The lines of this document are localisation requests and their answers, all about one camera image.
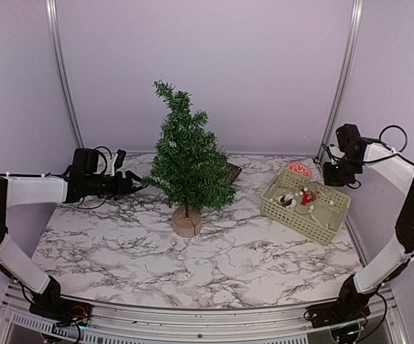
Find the white ball string lights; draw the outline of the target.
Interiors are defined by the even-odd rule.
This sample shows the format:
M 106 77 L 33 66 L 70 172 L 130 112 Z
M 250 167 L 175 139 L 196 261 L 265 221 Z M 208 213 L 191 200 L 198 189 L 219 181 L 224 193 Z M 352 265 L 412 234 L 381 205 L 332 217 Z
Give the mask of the white ball string lights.
M 300 216 L 308 216 L 314 223 L 327 229 L 331 228 L 331 224 L 326 222 L 323 224 L 315 215 L 315 201 L 320 196 L 326 196 L 322 188 L 315 186 L 313 182 L 302 186 L 292 186 L 285 188 L 280 196 L 275 196 L 273 202 L 283 208 L 294 212 Z

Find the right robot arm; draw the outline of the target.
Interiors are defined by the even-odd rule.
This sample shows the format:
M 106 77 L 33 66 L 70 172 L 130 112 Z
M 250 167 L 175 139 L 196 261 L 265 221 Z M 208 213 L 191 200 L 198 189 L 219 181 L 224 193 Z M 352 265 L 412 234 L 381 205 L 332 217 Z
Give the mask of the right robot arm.
M 341 286 L 332 314 L 347 321 L 383 284 L 395 279 L 414 259 L 414 162 L 381 137 L 364 137 L 355 124 L 336 130 L 336 145 L 325 145 L 329 160 L 323 164 L 327 186 L 359 186 L 364 169 L 376 173 L 387 185 L 382 196 L 373 196 L 372 205 L 363 204 L 358 214 L 370 215 L 368 224 L 381 232 L 390 229 L 390 239 L 360 271 Z

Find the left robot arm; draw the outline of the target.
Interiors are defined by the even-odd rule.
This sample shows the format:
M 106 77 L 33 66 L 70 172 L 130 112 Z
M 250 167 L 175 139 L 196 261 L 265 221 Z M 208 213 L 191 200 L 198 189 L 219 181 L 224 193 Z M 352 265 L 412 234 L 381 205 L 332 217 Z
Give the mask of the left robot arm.
M 126 157 L 118 150 L 106 157 L 99 148 L 78 148 L 72 163 L 60 175 L 0 173 L 0 270 L 34 294 L 33 304 L 51 318 L 67 314 L 61 286 L 43 272 L 10 237 L 6 211 L 32 204 L 73 204 L 88 196 L 119 199 L 143 189 L 143 181 L 132 171 L 120 169 Z

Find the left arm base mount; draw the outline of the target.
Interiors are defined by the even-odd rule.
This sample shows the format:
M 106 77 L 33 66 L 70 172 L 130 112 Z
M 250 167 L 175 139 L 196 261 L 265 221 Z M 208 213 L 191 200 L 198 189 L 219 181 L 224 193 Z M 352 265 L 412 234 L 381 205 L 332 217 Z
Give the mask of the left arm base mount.
M 58 326 L 66 324 L 87 325 L 92 309 L 93 307 L 89 303 L 73 300 L 65 300 L 59 310 L 52 310 L 47 306 L 39 305 L 29 307 L 32 314 L 56 320 Z

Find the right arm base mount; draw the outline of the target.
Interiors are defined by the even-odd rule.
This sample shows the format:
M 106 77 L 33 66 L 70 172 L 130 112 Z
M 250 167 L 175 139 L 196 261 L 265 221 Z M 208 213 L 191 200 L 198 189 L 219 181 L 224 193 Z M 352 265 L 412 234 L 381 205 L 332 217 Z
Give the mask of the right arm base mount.
M 327 302 L 307 307 L 304 319 L 309 321 L 313 328 L 322 328 L 330 325 L 365 319 L 371 314 L 368 306 L 359 308 L 345 308 L 336 302 Z

